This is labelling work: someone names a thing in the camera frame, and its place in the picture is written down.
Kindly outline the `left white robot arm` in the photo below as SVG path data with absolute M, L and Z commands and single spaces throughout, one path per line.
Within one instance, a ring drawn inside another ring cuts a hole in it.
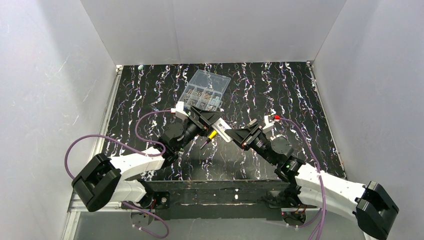
M 160 199 L 164 192 L 156 193 L 145 180 L 135 176 L 157 171 L 172 165 L 179 152 L 196 136 L 206 136 L 213 131 L 222 116 L 221 111 L 201 110 L 190 107 L 190 114 L 183 109 L 172 108 L 181 122 L 171 122 L 152 146 L 140 151 L 127 147 L 132 154 L 108 157 L 96 154 L 87 165 L 72 178 L 71 186 L 89 212 L 96 212 L 110 202 L 133 202 L 148 206 Z

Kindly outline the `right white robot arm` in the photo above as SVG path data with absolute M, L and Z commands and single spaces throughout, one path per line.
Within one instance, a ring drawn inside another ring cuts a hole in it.
M 232 129 L 220 122 L 214 129 L 226 142 L 234 142 L 242 150 L 252 149 L 275 166 L 278 178 L 290 184 L 286 198 L 355 221 L 368 236 L 386 240 L 399 214 L 399 207 L 385 188 L 375 181 L 368 184 L 351 182 L 323 170 L 318 171 L 293 155 L 294 150 L 285 137 L 267 137 L 273 125 L 269 121 L 262 127 L 254 120 L 246 128 Z

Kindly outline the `grey usb stick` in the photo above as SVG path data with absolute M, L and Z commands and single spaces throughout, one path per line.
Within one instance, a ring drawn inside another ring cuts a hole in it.
M 250 121 L 246 126 L 248 128 L 250 128 L 250 127 L 254 126 L 255 124 L 257 124 L 257 119 L 256 118 L 253 119 L 252 121 Z

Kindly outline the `clear plastic screw organizer box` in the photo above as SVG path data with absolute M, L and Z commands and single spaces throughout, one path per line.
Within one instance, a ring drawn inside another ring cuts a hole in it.
M 179 101 L 187 109 L 195 106 L 205 111 L 217 111 L 223 103 L 223 94 L 230 81 L 230 77 L 199 69 L 190 79 Z

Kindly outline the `yellow handled screwdriver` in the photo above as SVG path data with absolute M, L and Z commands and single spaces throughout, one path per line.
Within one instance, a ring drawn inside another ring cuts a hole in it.
M 214 138 L 215 136 L 218 134 L 218 132 L 216 130 L 213 130 L 207 137 L 206 141 L 203 143 L 203 145 L 200 147 L 200 149 L 202 150 L 207 144 L 209 144 Z

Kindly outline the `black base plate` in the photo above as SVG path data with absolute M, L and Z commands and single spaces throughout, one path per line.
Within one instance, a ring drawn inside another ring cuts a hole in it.
M 142 181 L 147 195 L 140 201 L 164 220 L 266 219 L 304 224 L 314 206 L 296 203 L 281 180 Z

